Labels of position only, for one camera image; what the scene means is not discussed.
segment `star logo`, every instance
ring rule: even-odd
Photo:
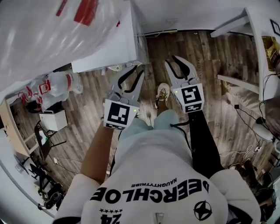
[[[206,220],[212,214],[212,209],[207,201],[200,201],[194,206],[194,215],[199,221]]]

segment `fan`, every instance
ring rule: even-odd
[[[139,66],[141,64],[143,64],[143,63],[140,62],[140,61],[133,61],[131,63],[127,63],[125,67],[130,67],[130,66],[135,66],[135,65]],[[113,65],[113,66],[110,66],[108,68],[113,70],[113,71],[119,72],[123,69],[123,66],[122,65]]]

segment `foot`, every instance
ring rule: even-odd
[[[154,103],[155,108],[158,108],[158,102],[164,101],[166,102],[170,95],[170,87],[166,83],[161,83],[157,89],[156,101]]]
[[[236,167],[236,165],[240,165],[240,163],[234,163],[234,164],[231,164],[228,168],[230,169],[230,170],[235,170],[235,167]]]

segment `white t-shirt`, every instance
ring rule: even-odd
[[[237,171],[222,170],[207,179],[192,168],[181,134],[151,130],[119,143],[112,175],[102,185],[76,175],[54,223],[260,223],[260,217]]]

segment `light blue shorts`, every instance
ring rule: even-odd
[[[147,125],[146,122],[139,118],[134,118],[130,126],[122,131],[119,141],[124,140],[125,138],[132,135],[150,130],[174,130],[180,132],[183,135],[179,129],[170,126],[170,124],[178,123],[179,117],[174,110],[163,111],[157,118],[155,118],[154,127]]]

